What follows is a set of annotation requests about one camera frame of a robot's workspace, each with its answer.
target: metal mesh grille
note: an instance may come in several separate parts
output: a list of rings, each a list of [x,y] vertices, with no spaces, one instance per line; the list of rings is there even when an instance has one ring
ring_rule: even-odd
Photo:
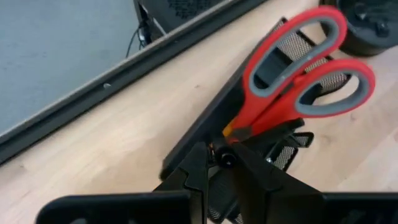
[[[243,224],[242,215],[239,214],[239,215],[232,221],[232,223],[234,223],[234,224]]]
[[[286,19],[280,20],[273,28],[272,32],[279,29],[286,21]],[[282,40],[278,44],[278,49],[285,53],[292,61],[296,61],[307,54],[313,46],[314,43],[311,40],[307,39],[304,35],[298,32],[292,33]],[[329,60],[331,60],[331,58],[321,58],[320,60],[308,66],[305,69],[305,72],[309,72]],[[325,77],[320,81],[322,90],[317,97],[339,90],[348,82],[349,79],[350,75],[345,75],[344,73],[334,73]]]
[[[207,212],[208,212],[209,219],[211,219],[211,220],[218,220],[221,217],[221,214],[219,212],[217,212],[211,206],[208,207]]]
[[[290,146],[285,146],[273,164],[281,170],[285,169],[285,166],[290,163],[292,156],[294,156],[297,149]]]
[[[189,19],[215,6],[221,0],[167,0],[169,7],[175,10],[175,16]]]
[[[309,136],[296,136],[295,139],[300,143],[302,146],[306,146],[308,141],[310,140]]]

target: black mesh organizer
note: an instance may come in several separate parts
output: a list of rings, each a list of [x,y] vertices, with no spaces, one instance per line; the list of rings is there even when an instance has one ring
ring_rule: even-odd
[[[285,18],[282,18],[271,32],[277,30],[286,21]],[[270,77],[278,76],[285,67],[305,55],[313,46],[315,44],[302,32],[298,31],[291,34],[279,44],[278,48],[261,65],[264,69],[259,69],[258,77],[266,84]],[[333,59],[331,57],[322,58],[305,71],[309,72],[329,60]],[[196,142],[205,142],[210,145],[212,139],[220,137],[223,128],[237,115],[244,101],[241,74],[246,62],[247,59],[165,158],[160,175],[162,180],[165,180],[175,170]],[[344,73],[329,76],[308,91],[301,102],[312,104],[316,98],[339,90],[350,78],[350,75]],[[264,160],[286,171],[299,148],[309,147],[314,137],[311,132],[295,132],[297,128],[303,125],[302,119],[281,124],[272,130],[246,140],[243,144],[256,151]],[[232,223],[243,223],[233,185],[226,170],[216,167],[210,169],[208,193],[208,218],[211,221],[221,223],[227,218]]]

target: black frame edge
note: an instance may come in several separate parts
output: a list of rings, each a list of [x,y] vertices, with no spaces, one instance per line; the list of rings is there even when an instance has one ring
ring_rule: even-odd
[[[232,0],[221,7],[215,6],[213,12],[0,136],[0,164],[266,1]]]

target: scissors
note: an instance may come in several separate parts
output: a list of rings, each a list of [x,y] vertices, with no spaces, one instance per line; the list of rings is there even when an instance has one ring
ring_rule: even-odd
[[[329,33],[326,39],[291,63],[267,88],[257,87],[254,81],[256,71],[278,43],[300,28],[316,22],[327,26]],[[297,118],[324,118],[346,113],[366,102],[374,91],[376,81],[373,71],[359,60],[332,60],[304,74],[309,65],[338,49],[346,31],[344,15],[330,6],[321,6],[295,16],[269,34],[249,58],[243,71],[244,104],[230,124],[231,131],[225,133],[227,128],[224,130],[228,141],[244,141]],[[350,96],[327,105],[305,105],[300,102],[307,91],[336,72],[350,73],[358,78],[358,87]]]

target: light wood surface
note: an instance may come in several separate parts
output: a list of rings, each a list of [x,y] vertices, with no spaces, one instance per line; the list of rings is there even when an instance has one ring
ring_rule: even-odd
[[[266,2],[0,167],[0,223],[33,223],[43,205],[64,195],[151,191],[162,159],[257,41],[282,16],[316,5]],[[324,38],[319,27],[305,33]],[[398,49],[366,59],[377,87],[364,106],[306,121],[315,141],[290,174],[320,190],[398,191],[396,58]]]

